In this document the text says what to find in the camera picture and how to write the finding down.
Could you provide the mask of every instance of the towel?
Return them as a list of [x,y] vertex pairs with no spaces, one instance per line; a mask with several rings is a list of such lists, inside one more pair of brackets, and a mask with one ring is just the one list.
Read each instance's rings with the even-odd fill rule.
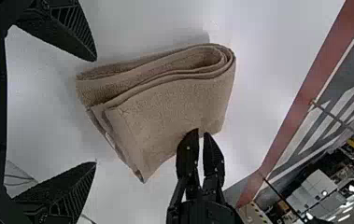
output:
[[92,122],[145,183],[190,130],[218,133],[235,73],[234,53],[202,44],[77,75]]

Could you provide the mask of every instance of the beige towel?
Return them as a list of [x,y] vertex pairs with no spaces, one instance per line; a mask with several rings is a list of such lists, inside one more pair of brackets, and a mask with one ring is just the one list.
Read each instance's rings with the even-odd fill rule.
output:
[[196,45],[78,75],[78,98],[119,157],[146,182],[175,155],[188,131],[220,131],[234,72],[230,49]]

